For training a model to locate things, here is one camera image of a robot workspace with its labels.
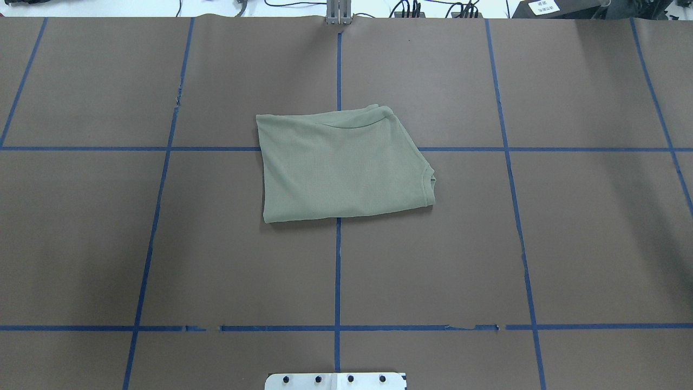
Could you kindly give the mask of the olive green long-sleeve shirt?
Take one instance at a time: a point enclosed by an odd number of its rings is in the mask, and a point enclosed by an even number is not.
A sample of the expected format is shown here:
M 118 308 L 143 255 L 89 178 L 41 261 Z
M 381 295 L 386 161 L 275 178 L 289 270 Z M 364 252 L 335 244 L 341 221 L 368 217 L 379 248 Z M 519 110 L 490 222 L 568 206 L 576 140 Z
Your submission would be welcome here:
M 433 206 L 435 170 L 388 106 L 258 114 L 263 220 L 352 218 Z

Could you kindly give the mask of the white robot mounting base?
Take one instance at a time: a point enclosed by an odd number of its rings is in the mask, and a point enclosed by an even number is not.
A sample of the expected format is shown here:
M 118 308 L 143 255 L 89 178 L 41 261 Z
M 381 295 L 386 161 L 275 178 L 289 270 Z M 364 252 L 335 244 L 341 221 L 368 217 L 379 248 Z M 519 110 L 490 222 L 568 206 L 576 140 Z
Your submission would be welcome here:
M 267 377 L 265 389 L 406 389 L 405 373 L 275 373 Z

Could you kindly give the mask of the grey box with label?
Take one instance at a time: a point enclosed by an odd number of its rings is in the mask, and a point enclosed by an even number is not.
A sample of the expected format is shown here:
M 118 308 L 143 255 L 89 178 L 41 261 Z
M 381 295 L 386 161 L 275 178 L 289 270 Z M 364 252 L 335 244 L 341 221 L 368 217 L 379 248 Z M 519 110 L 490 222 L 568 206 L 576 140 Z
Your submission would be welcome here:
M 511 15 L 512 19 L 593 19 L 611 1 L 522 1 Z

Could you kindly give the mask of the aluminium frame post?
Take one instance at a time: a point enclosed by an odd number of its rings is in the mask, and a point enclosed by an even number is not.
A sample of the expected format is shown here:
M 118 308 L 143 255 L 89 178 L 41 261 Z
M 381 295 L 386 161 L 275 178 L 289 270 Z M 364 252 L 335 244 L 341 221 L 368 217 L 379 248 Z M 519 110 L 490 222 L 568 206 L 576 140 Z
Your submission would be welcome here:
M 349 25 L 353 20 L 351 0 L 326 0 L 327 25 Z

